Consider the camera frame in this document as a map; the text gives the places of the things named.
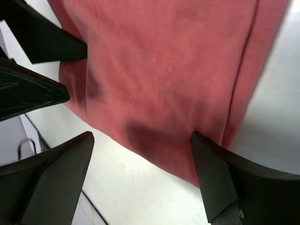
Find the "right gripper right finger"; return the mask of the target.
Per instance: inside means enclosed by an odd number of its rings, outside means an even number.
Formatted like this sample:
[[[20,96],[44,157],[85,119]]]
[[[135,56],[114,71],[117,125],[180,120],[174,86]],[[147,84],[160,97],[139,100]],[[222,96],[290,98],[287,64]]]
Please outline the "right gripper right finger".
[[[197,132],[192,134],[190,142],[210,224],[299,224],[298,175],[259,165]]]

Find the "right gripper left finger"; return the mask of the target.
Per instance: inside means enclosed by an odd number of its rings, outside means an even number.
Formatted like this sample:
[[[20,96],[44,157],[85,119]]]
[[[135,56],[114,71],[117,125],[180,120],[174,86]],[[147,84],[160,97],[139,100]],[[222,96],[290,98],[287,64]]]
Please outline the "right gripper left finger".
[[[94,136],[84,132],[0,168],[2,225],[70,225],[89,167]]]

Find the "dusty red t shirt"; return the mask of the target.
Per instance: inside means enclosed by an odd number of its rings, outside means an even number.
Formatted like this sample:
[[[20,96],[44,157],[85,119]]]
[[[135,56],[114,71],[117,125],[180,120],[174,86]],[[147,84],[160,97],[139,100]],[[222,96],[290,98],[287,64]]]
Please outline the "dusty red t shirt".
[[[196,131],[230,148],[286,0],[51,0],[88,56],[63,61],[66,106],[194,186]]]

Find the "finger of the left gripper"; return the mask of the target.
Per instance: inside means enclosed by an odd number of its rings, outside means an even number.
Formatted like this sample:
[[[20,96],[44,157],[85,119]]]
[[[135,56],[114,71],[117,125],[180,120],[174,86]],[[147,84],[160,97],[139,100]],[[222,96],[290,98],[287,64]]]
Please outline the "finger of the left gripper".
[[[1,121],[69,100],[63,84],[19,66],[13,60],[0,59]]]
[[[2,0],[0,20],[6,22],[32,64],[87,58],[87,45],[83,41],[23,0]]]

